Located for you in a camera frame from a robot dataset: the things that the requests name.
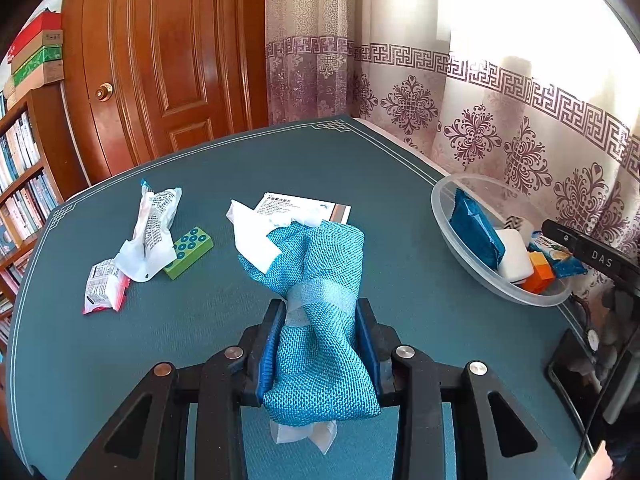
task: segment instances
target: white block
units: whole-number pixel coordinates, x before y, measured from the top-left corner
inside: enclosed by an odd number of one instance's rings
[[[498,274],[510,283],[519,282],[533,274],[527,247],[516,229],[496,229],[504,244],[504,256],[498,264]]]

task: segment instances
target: green dotted box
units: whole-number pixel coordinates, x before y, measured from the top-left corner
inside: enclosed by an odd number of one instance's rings
[[[176,259],[164,268],[169,278],[175,280],[193,262],[213,248],[213,240],[199,227],[194,227],[174,244]]]

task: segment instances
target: blue mesh cloth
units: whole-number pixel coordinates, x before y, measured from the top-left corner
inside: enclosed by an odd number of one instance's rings
[[[267,274],[241,255],[249,276],[287,299],[273,388],[264,394],[279,424],[367,418],[380,412],[369,374],[354,351],[354,311],[364,234],[350,225],[297,222],[272,231],[282,251]]]

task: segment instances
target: clear plastic bowl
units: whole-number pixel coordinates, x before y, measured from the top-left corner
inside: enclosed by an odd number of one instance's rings
[[[463,243],[449,224],[456,189],[461,188],[478,202],[492,226],[501,229],[507,216],[526,218],[535,230],[548,218],[524,193],[506,184],[477,174],[454,174],[441,179],[431,193],[431,206],[436,222],[449,249],[466,270],[490,291],[506,300],[534,306],[554,306],[569,297],[570,288],[563,280],[555,280],[541,294],[522,290],[487,267]]]

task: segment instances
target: green box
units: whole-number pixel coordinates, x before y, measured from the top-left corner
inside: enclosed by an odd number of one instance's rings
[[[18,86],[24,78],[37,69],[41,64],[47,61],[62,59],[62,45],[45,45],[41,46],[33,56],[24,62],[14,74],[14,84]]]
[[[194,227],[174,244],[177,259],[164,268],[169,278],[175,280],[193,262],[213,248],[213,240],[199,227]]]

